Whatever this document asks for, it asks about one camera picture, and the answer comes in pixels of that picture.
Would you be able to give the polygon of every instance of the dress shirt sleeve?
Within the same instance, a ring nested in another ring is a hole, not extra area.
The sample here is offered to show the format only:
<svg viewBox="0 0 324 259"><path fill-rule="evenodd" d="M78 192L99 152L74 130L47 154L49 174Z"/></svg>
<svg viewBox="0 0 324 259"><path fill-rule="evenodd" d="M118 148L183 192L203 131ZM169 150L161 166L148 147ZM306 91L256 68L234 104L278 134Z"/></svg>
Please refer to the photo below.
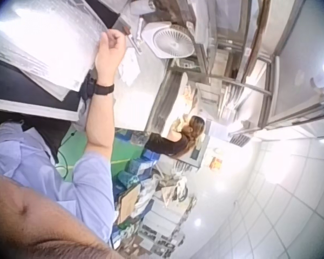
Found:
<svg viewBox="0 0 324 259"><path fill-rule="evenodd" d="M73 169L77 214L96 234L108 241L114 222L114 198L110 162L95 152L86 152Z"/></svg>

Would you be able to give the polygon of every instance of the green floor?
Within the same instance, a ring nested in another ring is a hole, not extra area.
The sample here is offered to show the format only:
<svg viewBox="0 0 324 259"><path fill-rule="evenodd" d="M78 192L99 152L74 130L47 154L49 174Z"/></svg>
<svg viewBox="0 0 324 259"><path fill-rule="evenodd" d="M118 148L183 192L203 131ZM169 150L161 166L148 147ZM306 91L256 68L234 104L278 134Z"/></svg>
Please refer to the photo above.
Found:
<svg viewBox="0 0 324 259"><path fill-rule="evenodd" d="M74 132L73 129L69 130L65 136L67 140L71 133ZM82 157L86 145L86 135L83 132L76 132L74 136L69 138L69 140L60 148L61 153L65 156L67 161L67 167L69 173L66 177L66 181L71 181L72 179L72 169L76 162ZM138 158L143 151L142 147L131 145L130 143L124 142L119 139L115 139L114 148L112 154L112 176L117 175L121 170L124 170L128 161L130 159ZM57 169L62 176L66 173L66 163L62 155L58 154L59 164L57 164Z"/></svg>

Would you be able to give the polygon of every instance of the long brown hair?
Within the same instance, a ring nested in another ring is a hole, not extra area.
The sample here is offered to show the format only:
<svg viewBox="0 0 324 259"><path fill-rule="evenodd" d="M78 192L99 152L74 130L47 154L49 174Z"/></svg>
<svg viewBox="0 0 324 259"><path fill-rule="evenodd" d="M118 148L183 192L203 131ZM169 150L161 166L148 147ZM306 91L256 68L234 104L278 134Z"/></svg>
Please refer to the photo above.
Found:
<svg viewBox="0 0 324 259"><path fill-rule="evenodd" d="M187 146L172 158L179 158L182 155L189 152L193 147L195 147L198 138L202 135L205 128L205 121L198 116L192 116L189 124L184 126L181 130L181 134L184 135L188 139Z"/></svg>

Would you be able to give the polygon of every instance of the watch strap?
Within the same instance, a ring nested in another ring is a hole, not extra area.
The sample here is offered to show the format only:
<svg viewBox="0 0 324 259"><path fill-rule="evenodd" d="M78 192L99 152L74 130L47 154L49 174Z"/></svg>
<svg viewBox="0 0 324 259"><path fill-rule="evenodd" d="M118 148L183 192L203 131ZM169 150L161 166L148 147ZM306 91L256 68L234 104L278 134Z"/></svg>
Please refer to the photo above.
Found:
<svg viewBox="0 0 324 259"><path fill-rule="evenodd" d="M99 96L106 96L112 92L114 92L114 85L104 87L104 86L99 86L99 85L95 84L94 93Z"/></svg>

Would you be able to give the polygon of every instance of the desk fan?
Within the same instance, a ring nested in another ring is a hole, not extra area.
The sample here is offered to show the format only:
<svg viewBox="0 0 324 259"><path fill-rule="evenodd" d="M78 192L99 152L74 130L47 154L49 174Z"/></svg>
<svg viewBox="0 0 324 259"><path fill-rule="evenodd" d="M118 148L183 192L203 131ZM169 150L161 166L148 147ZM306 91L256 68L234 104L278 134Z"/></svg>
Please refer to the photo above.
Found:
<svg viewBox="0 0 324 259"><path fill-rule="evenodd" d="M141 36L159 58L186 58L194 53L188 30L171 22L148 23Z"/></svg>

